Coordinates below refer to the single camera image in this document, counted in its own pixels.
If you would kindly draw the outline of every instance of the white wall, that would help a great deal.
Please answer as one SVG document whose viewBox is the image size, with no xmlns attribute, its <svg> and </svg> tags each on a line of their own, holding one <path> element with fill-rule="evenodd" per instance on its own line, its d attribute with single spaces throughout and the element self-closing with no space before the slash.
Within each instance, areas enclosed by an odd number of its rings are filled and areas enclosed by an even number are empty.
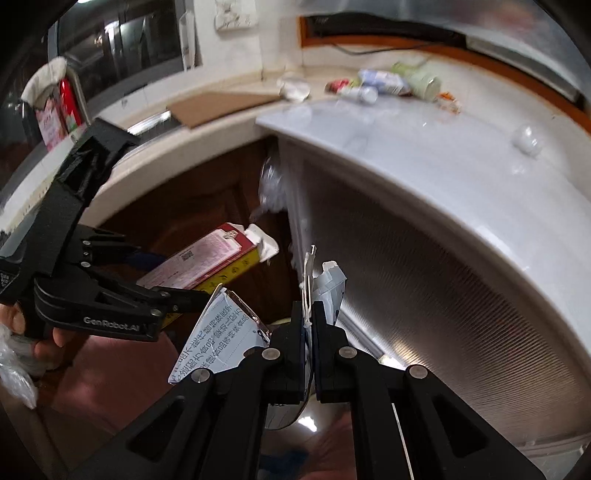
<svg viewBox="0 0 591 480">
<path fill-rule="evenodd" d="M 255 0 L 242 2 L 244 12 L 255 9 Z M 214 26 L 215 0 L 193 0 L 193 5 L 202 65 L 136 90 L 105 108 L 100 117 L 128 127 L 163 110 L 168 100 L 191 90 L 209 86 L 215 88 L 228 79 L 246 74 L 260 77 L 262 58 L 258 27 L 218 33 Z"/>
<path fill-rule="evenodd" d="M 283 72 L 301 66 L 297 11 L 293 0 L 256 0 L 264 72 Z"/>
</svg>

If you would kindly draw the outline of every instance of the cabinet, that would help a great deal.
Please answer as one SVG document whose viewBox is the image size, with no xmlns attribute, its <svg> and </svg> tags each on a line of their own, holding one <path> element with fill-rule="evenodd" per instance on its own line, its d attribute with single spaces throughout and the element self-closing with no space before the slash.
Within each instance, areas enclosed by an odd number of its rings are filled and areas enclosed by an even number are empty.
<svg viewBox="0 0 591 480">
<path fill-rule="evenodd" d="M 115 214 L 102 227 L 125 234 L 130 243 L 146 251 L 168 257 L 224 222 L 248 226 L 259 205 L 261 167 L 272 142 L 267 139 L 246 145 L 184 172 Z M 299 298 L 298 280 L 291 268 L 287 214 L 267 213 L 256 223 L 277 240 L 280 253 L 228 287 L 270 323 L 290 316 L 291 303 Z M 118 273 L 130 280 L 141 275 L 130 268 L 120 268 Z M 182 340 L 195 320 L 195 316 L 184 315 L 170 328 Z"/>
</svg>

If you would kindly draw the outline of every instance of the red and yellow box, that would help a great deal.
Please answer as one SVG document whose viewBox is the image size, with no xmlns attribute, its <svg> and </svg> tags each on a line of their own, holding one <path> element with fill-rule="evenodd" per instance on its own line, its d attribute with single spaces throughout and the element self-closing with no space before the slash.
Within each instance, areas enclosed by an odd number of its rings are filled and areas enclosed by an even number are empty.
<svg viewBox="0 0 591 480">
<path fill-rule="evenodd" d="M 244 229 L 242 225 L 224 223 L 140 278 L 137 284 L 213 293 L 220 283 L 227 284 L 278 251 L 277 242 L 256 225 Z M 163 328 L 179 316 L 166 315 Z"/>
</svg>

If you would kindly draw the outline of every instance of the wire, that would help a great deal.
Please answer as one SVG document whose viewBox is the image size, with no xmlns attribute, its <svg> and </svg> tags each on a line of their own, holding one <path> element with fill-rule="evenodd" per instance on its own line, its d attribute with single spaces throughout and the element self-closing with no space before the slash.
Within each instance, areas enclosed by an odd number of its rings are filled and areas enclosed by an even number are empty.
<svg viewBox="0 0 591 480">
<path fill-rule="evenodd" d="M 437 43 L 439 43 L 439 42 L 420 43 L 419 45 L 414 45 L 412 47 L 380 48 L 379 50 L 362 50 L 362 51 L 347 50 L 346 48 L 343 48 L 340 45 L 337 45 L 336 43 L 331 43 L 330 46 L 332 46 L 333 48 L 336 48 L 338 51 L 346 53 L 347 55 L 351 55 L 352 57 L 357 57 L 360 55 L 371 55 L 372 53 L 381 53 L 383 51 L 416 50 L 418 48 L 436 45 Z"/>
</svg>

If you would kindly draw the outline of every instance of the small bottle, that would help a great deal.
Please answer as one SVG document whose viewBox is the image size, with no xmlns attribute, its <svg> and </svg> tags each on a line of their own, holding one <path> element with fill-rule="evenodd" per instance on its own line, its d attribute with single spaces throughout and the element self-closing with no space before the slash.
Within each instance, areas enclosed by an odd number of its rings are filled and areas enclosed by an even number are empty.
<svg viewBox="0 0 591 480">
<path fill-rule="evenodd" d="M 441 92 L 441 80 L 422 70 L 420 67 L 408 65 L 401 61 L 392 66 L 392 72 L 406 79 L 413 95 L 427 102 L 434 102 Z"/>
<path fill-rule="evenodd" d="M 412 95 L 408 81 L 397 73 L 361 69 L 358 76 L 361 85 L 377 88 L 380 95 Z"/>
<path fill-rule="evenodd" d="M 357 102 L 373 105 L 378 100 L 378 89 L 375 87 L 349 87 L 340 88 L 337 95 L 355 100 Z"/>
</svg>

